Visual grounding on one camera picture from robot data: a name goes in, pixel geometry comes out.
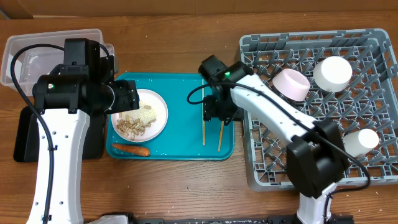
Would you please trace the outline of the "pile of peanuts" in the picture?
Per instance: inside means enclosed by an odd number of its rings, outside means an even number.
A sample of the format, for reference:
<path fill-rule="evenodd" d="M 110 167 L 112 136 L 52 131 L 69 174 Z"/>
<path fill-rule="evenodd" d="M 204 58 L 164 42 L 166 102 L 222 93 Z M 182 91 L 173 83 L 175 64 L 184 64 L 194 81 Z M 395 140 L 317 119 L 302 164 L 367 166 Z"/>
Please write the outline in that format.
<path fill-rule="evenodd" d="M 144 124 L 140 119 L 131 121 L 129 118 L 118 118 L 116 120 L 116 130 L 121 133 L 122 137 L 134 140 L 138 136 L 143 136 L 155 121 Z"/>

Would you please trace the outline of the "pink bowl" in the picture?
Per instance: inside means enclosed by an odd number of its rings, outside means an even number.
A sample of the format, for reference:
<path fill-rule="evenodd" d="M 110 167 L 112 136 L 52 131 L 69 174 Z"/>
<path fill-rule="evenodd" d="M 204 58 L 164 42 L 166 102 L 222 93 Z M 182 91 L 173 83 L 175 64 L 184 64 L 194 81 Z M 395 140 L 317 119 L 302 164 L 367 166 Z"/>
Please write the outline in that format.
<path fill-rule="evenodd" d="M 310 82 L 300 72 L 285 68 L 273 79 L 277 91 L 294 101 L 304 101 L 310 89 Z"/>

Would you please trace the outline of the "pile of rice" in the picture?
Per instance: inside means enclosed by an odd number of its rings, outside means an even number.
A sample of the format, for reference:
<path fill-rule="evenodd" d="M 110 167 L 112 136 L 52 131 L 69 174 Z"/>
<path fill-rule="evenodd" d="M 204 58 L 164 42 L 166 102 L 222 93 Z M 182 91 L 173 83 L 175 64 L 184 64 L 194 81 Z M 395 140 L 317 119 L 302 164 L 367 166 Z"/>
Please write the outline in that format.
<path fill-rule="evenodd" d="M 122 118 L 129 118 L 131 121 L 140 119 L 146 124 L 157 119 L 157 112 L 152 105 L 145 101 L 140 101 L 139 109 L 122 112 Z"/>

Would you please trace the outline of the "pink plate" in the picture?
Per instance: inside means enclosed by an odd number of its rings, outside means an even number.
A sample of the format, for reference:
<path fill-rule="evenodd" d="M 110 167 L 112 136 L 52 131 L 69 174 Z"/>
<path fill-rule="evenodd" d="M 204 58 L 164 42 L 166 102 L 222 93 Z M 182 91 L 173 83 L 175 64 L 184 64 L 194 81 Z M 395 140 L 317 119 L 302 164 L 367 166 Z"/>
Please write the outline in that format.
<path fill-rule="evenodd" d="M 130 142 L 146 142 L 158 136 L 168 120 L 165 100 L 152 90 L 139 89 L 139 108 L 111 115 L 114 131 Z"/>

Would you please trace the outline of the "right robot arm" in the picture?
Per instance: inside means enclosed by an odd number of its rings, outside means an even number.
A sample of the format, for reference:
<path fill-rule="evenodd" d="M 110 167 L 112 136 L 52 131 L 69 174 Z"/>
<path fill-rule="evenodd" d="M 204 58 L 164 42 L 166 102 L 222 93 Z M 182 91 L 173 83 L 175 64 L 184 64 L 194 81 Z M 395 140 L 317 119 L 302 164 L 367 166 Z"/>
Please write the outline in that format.
<path fill-rule="evenodd" d="M 286 146 L 286 171 L 300 192 L 294 223 L 333 223 L 331 198 L 348 167 L 338 125 L 317 121 L 295 109 L 267 87 L 244 63 L 227 67 L 214 55 L 198 68 L 212 94 L 204 97 L 203 119 L 225 124 L 238 120 L 239 110 L 255 116 Z"/>

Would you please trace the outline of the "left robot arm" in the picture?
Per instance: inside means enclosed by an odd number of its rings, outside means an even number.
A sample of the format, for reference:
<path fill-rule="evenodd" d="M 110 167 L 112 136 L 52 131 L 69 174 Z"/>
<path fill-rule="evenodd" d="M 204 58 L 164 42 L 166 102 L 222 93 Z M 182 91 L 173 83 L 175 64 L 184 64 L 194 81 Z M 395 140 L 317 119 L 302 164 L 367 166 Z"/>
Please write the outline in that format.
<path fill-rule="evenodd" d="M 29 223 L 83 223 L 80 186 L 85 138 L 93 115 L 139 108 L 134 81 L 114 79 L 104 45 L 66 39 L 63 63 L 33 87 L 39 158 Z"/>

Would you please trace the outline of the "pale green cup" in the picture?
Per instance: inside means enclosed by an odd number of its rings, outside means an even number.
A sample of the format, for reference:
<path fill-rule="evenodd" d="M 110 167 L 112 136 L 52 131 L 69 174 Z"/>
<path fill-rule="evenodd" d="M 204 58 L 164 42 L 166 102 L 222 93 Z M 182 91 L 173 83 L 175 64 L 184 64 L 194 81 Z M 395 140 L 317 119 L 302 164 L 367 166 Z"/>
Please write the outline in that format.
<path fill-rule="evenodd" d="M 338 56 L 331 56 L 318 63 L 313 70 L 315 83 L 325 91 L 344 90 L 353 75 L 350 63 Z"/>

